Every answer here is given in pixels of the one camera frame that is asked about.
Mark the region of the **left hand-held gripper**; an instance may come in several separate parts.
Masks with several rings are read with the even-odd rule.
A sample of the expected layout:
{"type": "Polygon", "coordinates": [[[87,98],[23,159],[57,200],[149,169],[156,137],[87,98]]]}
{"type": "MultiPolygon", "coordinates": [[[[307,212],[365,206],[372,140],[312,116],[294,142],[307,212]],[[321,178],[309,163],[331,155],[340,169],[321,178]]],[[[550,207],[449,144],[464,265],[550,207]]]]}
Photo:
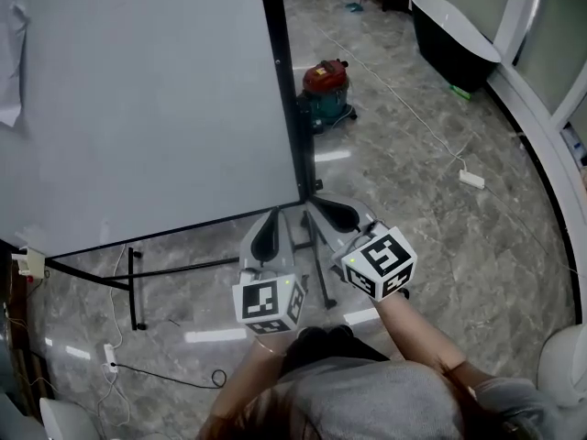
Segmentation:
{"type": "Polygon", "coordinates": [[[307,284],[306,276],[277,271],[294,266],[294,242],[283,211],[273,208],[253,224],[241,241],[239,265],[244,269],[232,287],[237,321],[255,336],[296,331],[307,284]],[[254,269],[262,266],[267,269],[254,269]]]}

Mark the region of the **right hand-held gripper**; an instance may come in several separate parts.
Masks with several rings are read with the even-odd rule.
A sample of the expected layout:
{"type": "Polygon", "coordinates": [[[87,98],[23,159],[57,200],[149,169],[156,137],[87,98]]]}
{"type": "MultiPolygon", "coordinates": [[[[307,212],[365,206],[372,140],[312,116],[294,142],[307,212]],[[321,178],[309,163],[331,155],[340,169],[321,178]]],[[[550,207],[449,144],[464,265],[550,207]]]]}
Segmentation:
{"type": "Polygon", "coordinates": [[[365,203],[339,194],[317,193],[309,199],[307,209],[325,243],[345,244],[333,256],[341,279],[374,302],[400,292],[414,277],[414,249],[397,226],[373,222],[374,212],[365,203]],[[354,231],[365,226],[366,230],[354,237],[354,231]]]}

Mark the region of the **white whiteboard black frame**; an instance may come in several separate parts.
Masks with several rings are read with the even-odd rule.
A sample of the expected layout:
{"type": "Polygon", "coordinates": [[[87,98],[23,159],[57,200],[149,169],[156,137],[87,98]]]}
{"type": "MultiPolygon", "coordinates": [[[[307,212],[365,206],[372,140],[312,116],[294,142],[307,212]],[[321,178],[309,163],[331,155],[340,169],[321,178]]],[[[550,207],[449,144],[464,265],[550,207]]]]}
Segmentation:
{"type": "Polygon", "coordinates": [[[17,0],[21,114],[0,124],[0,241],[69,256],[305,204],[307,104],[283,0],[17,0]]]}

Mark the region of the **person's right forearm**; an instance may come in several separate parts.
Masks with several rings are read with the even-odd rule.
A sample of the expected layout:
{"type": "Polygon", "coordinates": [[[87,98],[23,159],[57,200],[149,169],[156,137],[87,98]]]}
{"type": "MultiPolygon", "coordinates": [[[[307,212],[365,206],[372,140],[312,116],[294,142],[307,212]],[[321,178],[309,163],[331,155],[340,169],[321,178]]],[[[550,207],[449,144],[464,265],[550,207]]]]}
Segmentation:
{"type": "Polygon", "coordinates": [[[393,343],[409,361],[447,373],[467,361],[442,331],[417,311],[402,294],[394,293],[374,307],[393,343]]]}

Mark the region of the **person's left forearm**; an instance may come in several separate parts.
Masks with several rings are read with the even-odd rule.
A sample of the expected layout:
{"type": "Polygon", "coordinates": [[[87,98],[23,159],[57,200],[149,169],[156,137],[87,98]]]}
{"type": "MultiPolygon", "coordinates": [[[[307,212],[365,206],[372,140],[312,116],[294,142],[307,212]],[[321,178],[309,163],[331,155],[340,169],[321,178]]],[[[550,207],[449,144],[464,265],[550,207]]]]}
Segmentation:
{"type": "Polygon", "coordinates": [[[210,417],[226,418],[274,386],[294,339],[294,333],[257,336],[216,397],[210,417]]]}

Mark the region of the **person's dark trousers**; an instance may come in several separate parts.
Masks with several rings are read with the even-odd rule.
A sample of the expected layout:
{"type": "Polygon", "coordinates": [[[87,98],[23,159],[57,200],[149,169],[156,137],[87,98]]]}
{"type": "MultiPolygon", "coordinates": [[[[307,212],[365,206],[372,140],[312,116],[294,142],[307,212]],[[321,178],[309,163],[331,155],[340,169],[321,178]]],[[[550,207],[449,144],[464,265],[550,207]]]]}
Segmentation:
{"type": "Polygon", "coordinates": [[[296,369],[327,358],[358,358],[374,362],[390,360],[356,336],[353,338],[330,337],[327,330],[318,327],[317,335],[304,340],[295,339],[285,353],[280,376],[283,377],[296,369]]]}

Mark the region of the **red green vacuum cleaner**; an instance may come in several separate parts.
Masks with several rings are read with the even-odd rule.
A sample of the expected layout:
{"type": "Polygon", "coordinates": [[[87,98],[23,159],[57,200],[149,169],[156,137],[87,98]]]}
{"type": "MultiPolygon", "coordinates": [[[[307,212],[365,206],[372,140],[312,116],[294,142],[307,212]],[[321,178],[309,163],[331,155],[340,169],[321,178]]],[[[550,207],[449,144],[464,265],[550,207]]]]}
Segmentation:
{"type": "Polygon", "coordinates": [[[315,135],[358,117],[355,108],[348,103],[348,66],[346,60],[322,60],[304,74],[302,96],[309,103],[315,135]]]}

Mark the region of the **person's grey top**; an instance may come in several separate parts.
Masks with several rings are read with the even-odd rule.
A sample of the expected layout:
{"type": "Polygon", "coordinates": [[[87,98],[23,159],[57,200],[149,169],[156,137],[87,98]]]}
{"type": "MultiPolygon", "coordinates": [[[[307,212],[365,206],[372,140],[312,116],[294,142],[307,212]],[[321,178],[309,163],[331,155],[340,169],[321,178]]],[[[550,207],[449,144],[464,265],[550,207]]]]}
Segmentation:
{"type": "Polygon", "coordinates": [[[465,440],[481,408],[515,440],[570,440],[554,403],[525,379],[492,378],[463,391],[415,362],[331,357],[282,377],[324,440],[465,440]]]}

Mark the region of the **black white bathtub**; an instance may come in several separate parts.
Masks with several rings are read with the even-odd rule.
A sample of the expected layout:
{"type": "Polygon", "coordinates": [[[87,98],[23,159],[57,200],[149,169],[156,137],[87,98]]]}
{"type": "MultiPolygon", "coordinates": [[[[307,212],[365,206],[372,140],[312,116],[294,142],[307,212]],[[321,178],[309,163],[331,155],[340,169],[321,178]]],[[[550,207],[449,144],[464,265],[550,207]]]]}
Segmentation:
{"type": "Polygon", "coordinates": [[[446,81],[472,94],[501,63],[501,55],[457,7],[446,0],[411,0],[418,48],[446,81]]]}

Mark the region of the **cream plastic holder box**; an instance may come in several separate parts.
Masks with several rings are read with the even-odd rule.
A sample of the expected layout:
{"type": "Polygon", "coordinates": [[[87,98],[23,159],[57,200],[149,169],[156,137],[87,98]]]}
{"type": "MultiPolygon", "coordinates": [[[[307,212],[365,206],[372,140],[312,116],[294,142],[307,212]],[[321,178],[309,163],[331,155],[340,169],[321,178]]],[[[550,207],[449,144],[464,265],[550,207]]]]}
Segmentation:
{"type": "Polygon", "coordinates": [[[40,280],[45,277],[46,256],[31,247],[23,247],[11,254],[11,259],[17,264],[18,274],[40,280]]]}

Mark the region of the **blue white clutter pile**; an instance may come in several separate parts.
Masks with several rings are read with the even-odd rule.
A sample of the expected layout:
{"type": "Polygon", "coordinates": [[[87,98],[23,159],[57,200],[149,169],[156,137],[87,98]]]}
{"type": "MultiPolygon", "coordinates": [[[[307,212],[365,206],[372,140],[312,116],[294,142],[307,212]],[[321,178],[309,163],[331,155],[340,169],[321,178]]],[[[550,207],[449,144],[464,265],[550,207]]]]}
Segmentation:
{"type": "Polygon", "coordinates": [[[587,148],[581,142],[571,123],[568,122],[560,133],[578,167],[587,167],[587,148]]]}

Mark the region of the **white toilet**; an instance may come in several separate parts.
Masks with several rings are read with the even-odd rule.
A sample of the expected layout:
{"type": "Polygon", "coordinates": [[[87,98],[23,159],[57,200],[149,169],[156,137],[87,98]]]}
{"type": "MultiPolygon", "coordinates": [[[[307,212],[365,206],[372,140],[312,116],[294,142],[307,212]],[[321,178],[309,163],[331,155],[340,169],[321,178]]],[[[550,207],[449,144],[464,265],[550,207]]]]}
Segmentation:
{"type": "Polygon", "coordinates": [[[41,398],[39,408],[49,440],[101,440],[89,413],[77,404],[41,398]]]}
{"type": "Polygon", "coordinates": [[[542,348],[538,388],[563,408],[574,408],[587,400],[587,324],[558,331],[542,348]]]}

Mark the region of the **brown wooden ledge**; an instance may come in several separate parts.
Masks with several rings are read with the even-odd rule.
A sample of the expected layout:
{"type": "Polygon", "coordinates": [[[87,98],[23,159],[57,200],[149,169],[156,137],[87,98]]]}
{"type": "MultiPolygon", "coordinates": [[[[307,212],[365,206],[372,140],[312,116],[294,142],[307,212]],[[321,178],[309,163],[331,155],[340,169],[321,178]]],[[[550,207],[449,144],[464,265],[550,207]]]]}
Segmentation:
{"type": "Polygon", "coordinates": [[[18,273],[11,251],[0,241],[0,324],[4,325],[7,336],[7,352],[16,383],[13,398],[25,415],[40,422],[39,399],[43,388],[42,381],[34,381],[38,360],[30,347],[28,281],[18,273]]]}

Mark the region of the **frosted glass partition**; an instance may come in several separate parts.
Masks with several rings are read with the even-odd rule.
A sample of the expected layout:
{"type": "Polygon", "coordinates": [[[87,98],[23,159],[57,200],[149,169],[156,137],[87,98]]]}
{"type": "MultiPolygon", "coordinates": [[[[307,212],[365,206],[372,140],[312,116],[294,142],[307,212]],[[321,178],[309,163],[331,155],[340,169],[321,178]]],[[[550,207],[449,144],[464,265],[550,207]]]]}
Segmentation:
{"type": "Polygon", "coordinates": [[[485,35],[523,96],[549,122],[587,71],[587,0],[474,0],[485,35]]]}

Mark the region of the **white paper sheet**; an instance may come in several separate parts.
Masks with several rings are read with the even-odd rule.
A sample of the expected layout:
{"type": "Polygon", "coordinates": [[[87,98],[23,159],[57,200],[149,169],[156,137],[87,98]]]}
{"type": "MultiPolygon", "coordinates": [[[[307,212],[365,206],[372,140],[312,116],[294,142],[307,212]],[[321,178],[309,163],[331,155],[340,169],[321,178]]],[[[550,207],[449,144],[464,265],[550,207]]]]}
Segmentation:
{"type": "Polygon", "coordinates": [[[0,0],[0,124],[13,127],[21,114],[21,60],[28,18],[17,0],[0,0]]]}

